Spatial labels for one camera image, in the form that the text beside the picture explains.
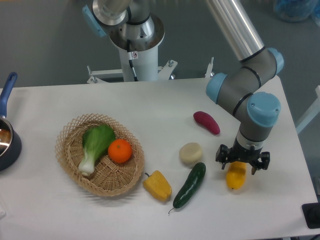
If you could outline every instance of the bok choy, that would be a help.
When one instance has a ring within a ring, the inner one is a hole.
[[[116,140],[114,130],[107,125],[89,128],[82,136],[84,157],[79,164],[79,171],[89,176],[95,171],[96,161],[108,152],[109,145]]]

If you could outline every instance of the cooking pot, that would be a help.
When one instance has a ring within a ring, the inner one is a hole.
[[[18,159],[22,149],[19,135],[6,119],[7,102],[17,77],[15,72],[9,74],[0,95],[0,171],[8,168]]]

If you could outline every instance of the plastic vegetable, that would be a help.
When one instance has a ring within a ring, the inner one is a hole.
[[[171,210],[181,208],[191,199],[203,182],[205,173],[206,165],[203,162],[198,162],[194,165],[184,185],[174,198],[173,208]]]
[[[193,118],[199,125],[206,128],[210,133],[214,135],[220,133],[218,123],[208,113],[203,111],[197,111],[193,114]]]
[[[142,182],[144,188],[157,200],[165,202],[172,194],[171,186],[158,170]]]
[[[89,176],[95,171],[96,161],[108,151],[109,145],[116,140],[114,130],[107,125],[89,128],[82,136],[84,157],[79,164],[79,171]]]
[[[197,142],[189,142],[179,151],[179,157],[185,164],[194,164],[202,157],[202,148]]]
[[[132,147],[127,140],[117,139],[110,144],[108,155],[111,160],[118,164],[122,164],[131,158]]]
[[[241,161],[230,163],[226,173],[226,184],[230,189],[240,189],[246,181],[247,164]]]

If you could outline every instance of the white table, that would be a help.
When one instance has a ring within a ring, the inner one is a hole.
[[[261,91],[281,102],[277,124],[263,148],[268,170],[248,175],[238,192],[228,190],[225,170],[215,162],[220,144],[231,147],[239,122],[205,94],[208,79],[128,82],[13,89],[7,119],[22,140],[17,162],[0,172],[1,240],[251,240],[320,233],[308,229],[301,209],[317,201],[284,91],[278,77]],[[210,134],[193,113],[211,114],[220,126]],[[91,195],[73,182],[55,157],[57,136],[83,114],[108,115],[140,141],[145,172],[161,171],[172,198],[160,203],[143,188],[142,175],[128,194]],[[174,196],[190,169],[179,160],[180,148],[198,142],[207,166],[205,180],[181,211]]]

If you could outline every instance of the yellow bell pepper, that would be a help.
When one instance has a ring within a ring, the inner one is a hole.
[[[154,171],[142,182],[144,188],[157,200],[165,202],[172,194],[172,189],[166,178],[158,170]]]
[[[226,173],[226,184],[230,189],[240,189],[246,181],[247,164],[234,161],[230,164]]]

